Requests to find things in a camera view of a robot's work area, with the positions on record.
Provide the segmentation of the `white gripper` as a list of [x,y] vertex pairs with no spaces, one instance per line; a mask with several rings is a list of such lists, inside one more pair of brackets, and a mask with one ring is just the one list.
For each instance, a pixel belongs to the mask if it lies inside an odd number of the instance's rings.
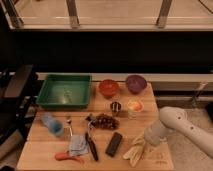
[[132,141],[132,146],[144,147],[141,158],[146,159],[154,151],[153,146],[158,146],[163,142],[168,133],[169,129],[160,120],[157,120],[145,129],[144,135],[141,134]]

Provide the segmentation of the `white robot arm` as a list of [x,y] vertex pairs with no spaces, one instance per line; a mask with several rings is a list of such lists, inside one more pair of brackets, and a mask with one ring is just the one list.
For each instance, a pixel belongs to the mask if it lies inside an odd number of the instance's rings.
[[213,159],[213,135],[197,127],[187,119],[187,112],[179,107],[162,107],[158,119],[138,135],[133,144],[143,140],[152,146],[158,146],[169,134],[175,130],[187,137],[201,151]]

